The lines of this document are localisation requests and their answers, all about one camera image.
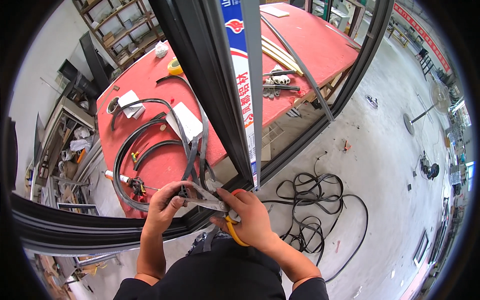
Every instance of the red banner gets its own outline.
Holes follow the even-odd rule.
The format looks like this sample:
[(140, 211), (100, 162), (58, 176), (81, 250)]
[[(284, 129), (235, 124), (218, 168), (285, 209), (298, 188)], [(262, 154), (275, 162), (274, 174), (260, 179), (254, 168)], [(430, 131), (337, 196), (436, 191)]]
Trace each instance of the red banner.
[(438, 60), (444, 67), (445, 71), (448, 72), (450, 70), (450, 66), (448, 65), (448, 62), (445, 60), (444, 56), (440, 52), (440, 50), (437, 48), (437, 45), (432, 41), (430, 36), (423, 30), (423, 28), (415, 22), (415, 20), (412, 18), (411, 15), (409, 15), (400, 5), (394, 4), (393, 9), (399, 13), (423, 38), (423, 40), (428, 43), (430, 48), (432, 48), (432, 51), (435, 53), (437, 56)]

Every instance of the gray floor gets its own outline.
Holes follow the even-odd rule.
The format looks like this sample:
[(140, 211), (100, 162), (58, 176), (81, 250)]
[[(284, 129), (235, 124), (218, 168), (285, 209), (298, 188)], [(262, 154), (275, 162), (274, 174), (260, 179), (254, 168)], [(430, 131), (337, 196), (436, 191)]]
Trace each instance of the gray floor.
[[(378, 98), (378, 109), (370, 107), (365, 94)], [(327, 151), (317, 163), (317, 172), (338, 175), (345, 193), (356, 194), (364, 200), (369, 211), (367, 236), (350, 264), (327, 284), (332, 300), (352, 299), (360, 287), (356, 300), (399, 299), (417, 274), (412, 257), (423, 230), (427, 230), (430, 240), (434, 239), (443, 196), (450, 194), (445, 172), (447, 150), (441, 134), (447, 119), (431, 113), (430, 117), (415, 123), (415, 137), (409, 135), (402, 120), (405, 112), (412, 117), (422, 113), (424, 106), (430, 106), (429, 99), (429, 82), (423, 78), (413, 55), (395, 40), (384, 38), (362, 82), (336, 121), (257, 192), (261, 200), (277, 199), (275, 189), (279, 182), (293, 179), (298, 172), (313, 172), (315, 160)], [(302, 121), (293, 120), (286, 131), (296, 127), (295, 122)], [(352, 145), (346, 154), (342, 152), (345, 140)], [(440, 175), (434, 181), (420, 176), (418, 158), (423, 150), (431, 162), (440, 165)], [(224, 165), (221, 168), (227, 169), (223, 169), (222, 180), (231, 173), (228, 163)], [(328, 191), (336, 192), (325, 187), (325, 192)], [(102, 213), (122, 216), (108, 180), (99, 182), (93, 199)], [(325, 253), (319, 265), (324, 278), (330, 278), (345, 263), (364, 231), (366, 218), (361, 204), (352, 197), (345, 198), (345, 202), (347, 209), (325, 239)], [(318, 216), (326, 233), (335, 220), (334, 216), (312, 207), (297, 209), (297, 215), (298, 218)], [(285, 233), (291, 224), (291, 206), (276, 204), (270, 219), (276, 233)], [(196, 234), (165, 243), (168, 267), (184, 256)], [(137, 255), (138, 250), (121, 253), (119, 259), (123, 266), (111, 261), (106, 268), (98, 269), (95, 276), (88, 275), (75, 288), (79, 299), (113, 298), (122, 279), (135, 275)], [(317, 254), (307, 256), (313, 261), (318, 257)], [(94, 293), (85, 292), (79, 285), (88, 285)], [(288, 297), (291, 283), (285, 276), (283, 286)]]

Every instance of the red felt table surface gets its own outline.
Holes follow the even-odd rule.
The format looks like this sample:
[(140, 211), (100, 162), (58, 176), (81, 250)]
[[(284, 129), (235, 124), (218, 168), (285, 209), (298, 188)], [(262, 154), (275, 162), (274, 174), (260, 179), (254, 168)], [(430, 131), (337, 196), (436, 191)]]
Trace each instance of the red felt table surface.
[[(332, 25), (288, 4), (279, 4), (276, 7), (289, 12), (290, 16), (276, 18), (266, 13), (262, 13), (262, 15), (275, 26), (295, 49), (320, 87), (353, 64), (358, 53), (346, 45), (348, 42), (343, 37), (325, 26), (327, 25), (333, 28)], [(281, 46), (281, 42), (263, 22), (262, 35)], [(192, 113), (201, 120), (197, 103), (185, 83), (181, 80), (169, 79), (160, 84), (156, 84), (157, 79), (168, 75), (167, 65), (174, 56), (171, 48), (168, 50), (167, 55), (161, 59), (155, 57), (155, 51), (151, 51), (139, 59), (112, 83), (111, 86), (116, 85), (120, 87), (120, 89), (111, 92), (108, 100), (98, 113), (100, 141), (105, 162), (109, 170), (113, 169), (113, 162), (120, 146), (136, 128), (149, 121), (161, 111), (168, 112), (167, 107), (162, 104), (144, 103), (145, 112), (137, 120), (133, 118), (127, 119), (125, 115), (121, 113), (117, 117), (115, 131), (112, 132), (110, 130), (112, 115), (106, 113), (106, 107), (108, 101), (114, 96), (122, 96), (126, 92), (133, 90), (140, 99), (161, 98), (169, 103), (173, 101), (173, 104), (171, 104), (173, 107), (179, 102), (183, 102)], [(263, 54), (264, 73), (271, 71), (276, 64), (278, 63), (275, 60)], [(304, 92), (311, 90), (304, 76), (301, 77), (294, 74), (289, 75), (289, 77), (291, 78), (290, 85), (298, 85)], [(97, 101), (98, 106), (110, 90), (111, 87), (99, 97)], [(275, 98), (273, 101), (264, 98), (263, 126), (266, 127), (290, 110), (296, 97), (295, 93), (283, 90), (280, 97)], [(165, 131), (160, 131), (159, 127), (160, 125), (153, 125), (148, 129), (140, 139), (135, 142), (130, 152), (140, 150), (147, 143), (148, 145), (145, 150), (164, 140), (179, 139), (170, 126), (167, 126)], [(208, 148), (206, 153), (207, 161), (210, 165), (214, 166), (226, 156), (227, 153), (224, 147), (213, 130), (212, 125), (209, 123)], [(120, 172), (129, 177), (140, 176), (146, 185), (161, 188), (171, 181), (180, 180), (186, 166), (187, 159), (183, 148), (179, 145), (167, 145), (152, 153), (149, 158), (142, 163), (138, 172), (133, 170), (131, 156), (127, 156), (123, 161)], [(153, 190), (147, 190), (147, 201), (149, 201), (153, 193)], [(140, 217), (139, 211), (130, 208), (122, 201), (120, 204), (127, 217)]]

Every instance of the orange scissors handle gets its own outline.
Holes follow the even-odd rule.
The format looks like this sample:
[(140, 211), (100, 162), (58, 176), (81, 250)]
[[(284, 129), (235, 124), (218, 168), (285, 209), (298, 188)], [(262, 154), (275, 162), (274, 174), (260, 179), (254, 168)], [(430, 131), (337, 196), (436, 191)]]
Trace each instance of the orange scissors handle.
[[(236, 189), (236, 190), (234, 190), (234, 191), (232, 192), (232, 195), (235, 196), (235, 195), (238, 194), (239, 192), (246, 192), (246, 190), (244, 190), (244, 189)], [(225, 220), (227, 221), (227, 227), (228, 227), (228, 230), (230, 231), (230, 235), (233, 237), (233, 239), (235, 240), (235, 242), (237, 242), (237, 244), (240, 245), (240, 246), (248, 247), (249, 244), (243, 242), (243, 241), (238, 237), (237, 233), (235, 232), (235, 229), (233, 228), (233, 225), (238, 224), (238, 222), (235, 221), (235, 220), (232, 220), (232, 218), (231, 218), (229, 215), (227, 215), (227, 216), (225, 217)]]

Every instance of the black shirt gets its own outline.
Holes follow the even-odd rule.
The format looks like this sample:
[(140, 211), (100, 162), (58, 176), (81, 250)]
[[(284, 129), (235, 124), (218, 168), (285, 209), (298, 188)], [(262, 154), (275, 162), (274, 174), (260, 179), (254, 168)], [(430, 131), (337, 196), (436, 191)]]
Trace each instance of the black shirt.
[[(139, 279), (123, 280), (114, 300), (285, 299), (281, 280), (280, 267), (270, 257), (233, 239), (215, 239), (211, 251), (179, 259), (153, 286)], [(309, 279), (289, 299), (328, 300), (325, 281)]]

